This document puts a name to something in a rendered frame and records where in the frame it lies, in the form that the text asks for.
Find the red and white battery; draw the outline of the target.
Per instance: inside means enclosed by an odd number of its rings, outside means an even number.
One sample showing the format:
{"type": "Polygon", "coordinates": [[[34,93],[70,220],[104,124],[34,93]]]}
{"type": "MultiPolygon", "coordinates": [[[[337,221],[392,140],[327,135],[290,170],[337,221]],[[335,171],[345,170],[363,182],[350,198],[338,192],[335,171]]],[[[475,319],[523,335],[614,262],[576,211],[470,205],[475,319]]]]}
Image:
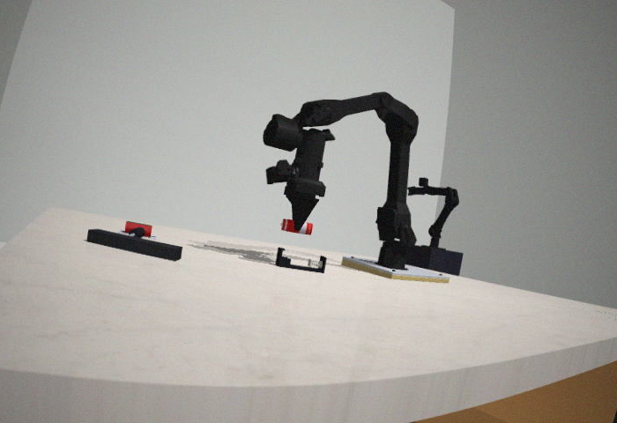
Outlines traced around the red and white battery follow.
{"type": "Polygon", "coordinates": [[[309,234],[309,235],[311,235],[312,227],[313,227],[313,224],[305,222],[300,231],[295,231],[294,230],[294,220],[291,220],[291,219],[283,219],[280,225],[281,225],[281,230],[283,231],[297,233],[297,234],[309,234]]]}

